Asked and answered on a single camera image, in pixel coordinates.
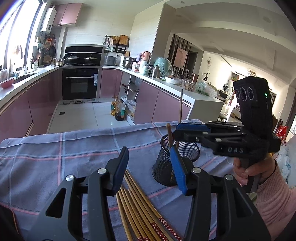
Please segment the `pink sleeved right forearm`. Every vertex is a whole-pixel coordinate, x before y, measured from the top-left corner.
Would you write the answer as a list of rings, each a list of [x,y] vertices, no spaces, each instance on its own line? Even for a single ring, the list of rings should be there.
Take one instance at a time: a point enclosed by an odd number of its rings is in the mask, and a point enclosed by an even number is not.
[[[295,240],[295,188],[289,188],[278,167],[259,185],[256,207],[272,240]]]

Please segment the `right hand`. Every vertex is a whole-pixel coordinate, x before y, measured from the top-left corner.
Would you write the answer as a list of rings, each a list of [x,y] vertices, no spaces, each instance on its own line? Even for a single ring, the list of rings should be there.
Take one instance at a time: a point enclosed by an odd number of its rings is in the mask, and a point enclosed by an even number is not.
[[[233,162],[234,176],[240,185],[246,186],[250,177],[259,176],[259,183],[266,181],[276,170],[276,161],[274,158],[267,154],[266,158],[254,165],[243,168],[239,158],[234,158]]]

